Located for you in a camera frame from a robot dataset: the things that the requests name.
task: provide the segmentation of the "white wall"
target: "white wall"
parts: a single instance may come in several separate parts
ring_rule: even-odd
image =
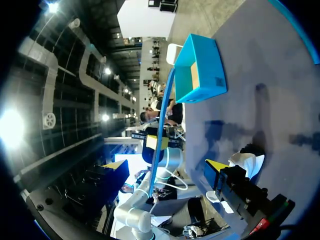
[[[148,90],[148,86],[144,86],[144,80],[152,79],[152,75],[155,74],[155,71],[148,71],[147,68],[152,67],[152,62],[156,58],[152,58],[152,53],[149,51],[153,48],[153,40],[143,39],[142,41],[142,50],[141,50],[141,65],[140,65],[140,82],[139,82],[139,113],[144,112],[143,107],[148,107],[149,98],[152,97],[151,91]]]
[[[148,0],[126,0],[117,14],[121,34],[128,37],[169,37],[176,14],[148,7]]]

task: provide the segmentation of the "red light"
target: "red light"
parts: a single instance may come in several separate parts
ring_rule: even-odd
[[[261,221],[257,224],[257,226],[255,226],[255,228],[249,233],[249,235],[259,231],[259,230],[265,230],[267,227],[269,227],[270,222],[265,219],[262,218]]]

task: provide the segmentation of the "white chair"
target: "white chair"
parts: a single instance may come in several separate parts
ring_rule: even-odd
[[[183,46],[175,44],[175,43],[170,43],[168,45],[168,49],[166,51],[166,62],[168,64],[170,64],[170,65],[175,64],[178,48],[183,48]]]

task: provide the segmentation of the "ceiling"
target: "ceiling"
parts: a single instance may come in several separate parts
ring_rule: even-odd
[[[142,40],[123,39],[117,14],[125,0],[72,0],[72,7],[111,70],[131,88],[139,89]]]

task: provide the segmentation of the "white cloth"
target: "white cloth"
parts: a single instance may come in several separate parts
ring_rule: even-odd
[[[246,170],[245,176],[251,179],[260,171],[262,164],[264,163],[264,159],[265,155],[256,156],[252,153],[237,152],[233,154],[228,161],[230,167],[239,165],[241,168]]]

